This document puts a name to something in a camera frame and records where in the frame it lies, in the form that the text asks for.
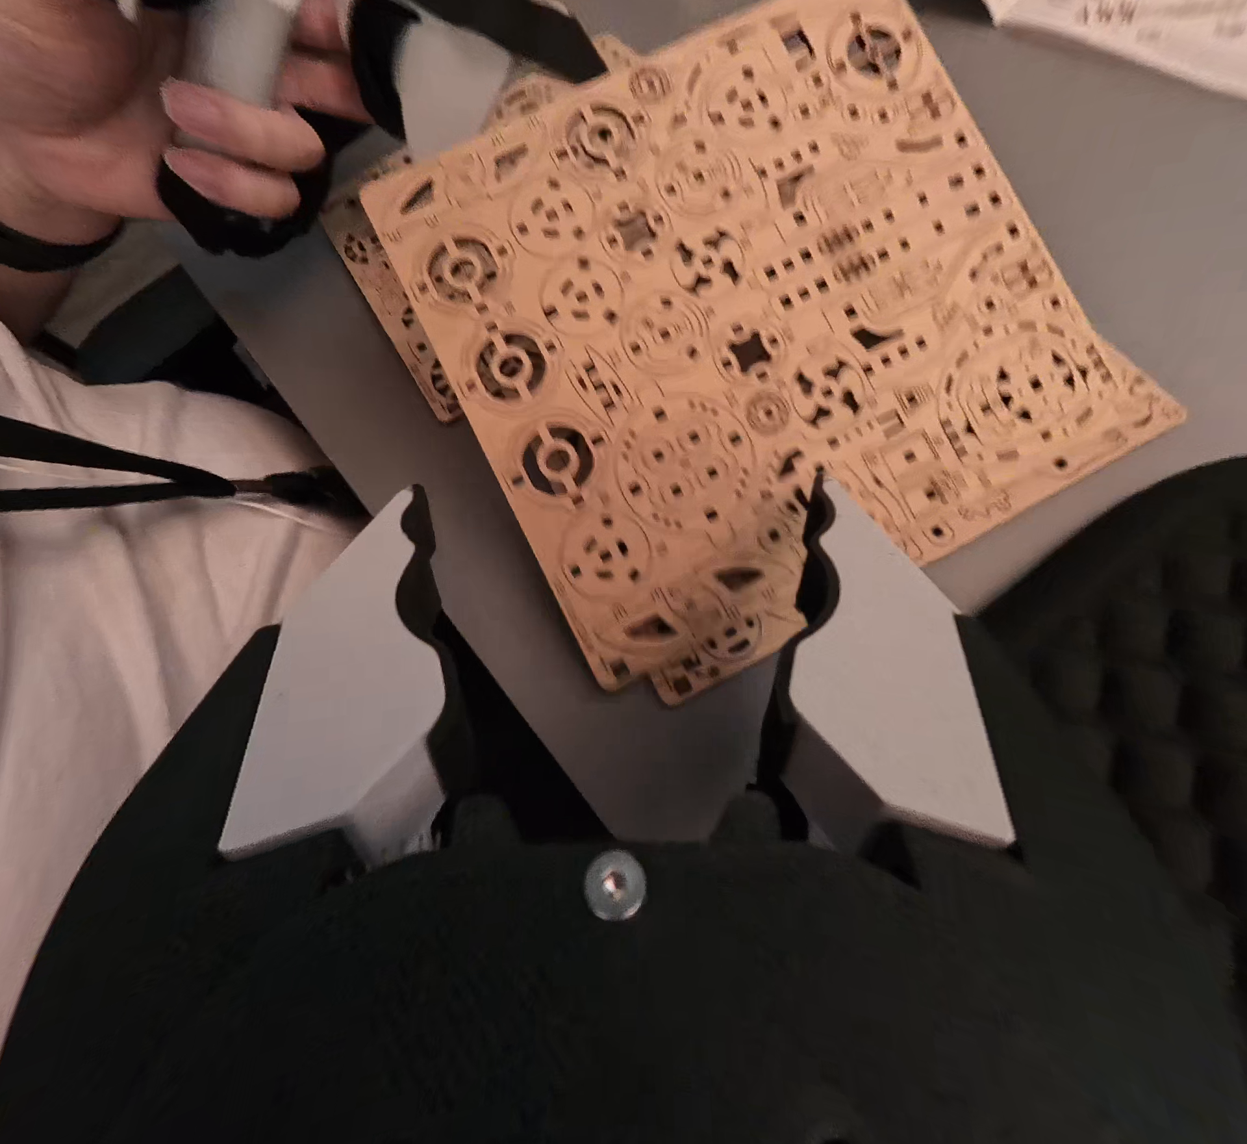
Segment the ring-cutout wooden parts sheet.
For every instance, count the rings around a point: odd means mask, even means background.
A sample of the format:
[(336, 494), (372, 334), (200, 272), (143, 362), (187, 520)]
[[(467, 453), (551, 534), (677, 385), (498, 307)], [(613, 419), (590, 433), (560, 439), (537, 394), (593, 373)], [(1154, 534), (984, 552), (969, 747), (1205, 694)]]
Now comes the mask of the ring-cutout wooden parts sheet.
[[(553, 98), (565, 93), (565, 89), (567, 86), (561, 80), (547, 73), (514, 70), (494, 95), (482, 130), (530, 118), (540, 107), (549, 105)], [(434, 350), (428, 346), (428, 339), (407, 304), (405, 293), (359, 203), (365, 187), (411, 164), (412, 158), (404, 150), (391, 151), (370, 164), (357, 180), (329, 194), (320, 210), (320, 228), (414, 380), (432, 417), (441, 424), (453, 424), (460, 417), (457, 396)]]

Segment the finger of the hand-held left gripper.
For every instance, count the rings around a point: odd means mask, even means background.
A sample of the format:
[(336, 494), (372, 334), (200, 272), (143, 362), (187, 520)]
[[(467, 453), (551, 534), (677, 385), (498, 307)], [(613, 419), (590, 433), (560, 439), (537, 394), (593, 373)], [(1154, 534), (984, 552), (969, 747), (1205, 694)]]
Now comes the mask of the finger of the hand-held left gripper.
[(416, 155), (471, 139), (517, 63), (570, 86), (606, 73), (549, 0), (350, 0), (341, 22), (366, 116)]

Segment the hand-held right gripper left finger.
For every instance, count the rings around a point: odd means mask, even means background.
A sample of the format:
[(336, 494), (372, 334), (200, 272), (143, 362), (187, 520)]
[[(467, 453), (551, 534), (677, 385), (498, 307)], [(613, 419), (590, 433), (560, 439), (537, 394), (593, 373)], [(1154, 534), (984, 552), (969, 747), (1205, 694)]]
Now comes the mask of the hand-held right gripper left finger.
[(219, 855), (327, 832), (366, 870), (434, 848), (446, 800), (473, 781), (434, 550), (427, 494), (407, 487), (286, 612)]

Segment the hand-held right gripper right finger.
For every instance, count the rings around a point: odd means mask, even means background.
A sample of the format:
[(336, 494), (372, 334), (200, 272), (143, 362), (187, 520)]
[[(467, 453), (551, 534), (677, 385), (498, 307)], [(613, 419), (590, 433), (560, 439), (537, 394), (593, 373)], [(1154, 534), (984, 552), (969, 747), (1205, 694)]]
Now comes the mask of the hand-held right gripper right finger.
[(992, 852), (1016, 841), (957, 609), (833, 479), (803, 529), (804, 630), (774, 671), (776, 779), (810, 839), (856, 854), (884, 825)]

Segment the person's left forearm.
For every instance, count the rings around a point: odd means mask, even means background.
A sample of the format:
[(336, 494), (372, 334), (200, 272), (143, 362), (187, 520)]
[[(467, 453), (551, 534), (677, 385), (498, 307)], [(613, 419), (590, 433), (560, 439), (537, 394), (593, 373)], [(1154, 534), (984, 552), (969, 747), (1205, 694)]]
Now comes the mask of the person's left forearm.
[(75, 272), (20, 272), (1, 265), (1, 325), (31, 346), (70, 291)]

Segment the black wrist band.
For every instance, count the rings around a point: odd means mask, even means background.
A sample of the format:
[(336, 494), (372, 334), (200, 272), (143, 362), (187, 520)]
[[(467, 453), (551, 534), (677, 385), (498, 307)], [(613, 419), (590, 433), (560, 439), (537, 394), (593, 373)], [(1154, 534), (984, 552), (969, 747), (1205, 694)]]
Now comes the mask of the black wrist band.
[(88, 244), (51, 244), (1, 224), (1, 268), (28, 275), (74, 272), (104, 256), (123, 235), (116, 228)]

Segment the person's left hand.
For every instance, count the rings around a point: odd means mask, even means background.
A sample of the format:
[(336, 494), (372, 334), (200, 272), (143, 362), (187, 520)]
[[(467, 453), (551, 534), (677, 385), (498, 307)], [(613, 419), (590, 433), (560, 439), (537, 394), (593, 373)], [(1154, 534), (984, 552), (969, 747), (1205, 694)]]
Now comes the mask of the person's left hand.
[(226, 212), (281, 220), (324, 158), (311, 114), (370, 125), (341, 41), (345, 0), (302, 0), (272, 107), (180, 77), (185, 20), (127, 22), (107, 0), (1, 0), (1, 226), (95, 244), (169, 220), (168, 171)]

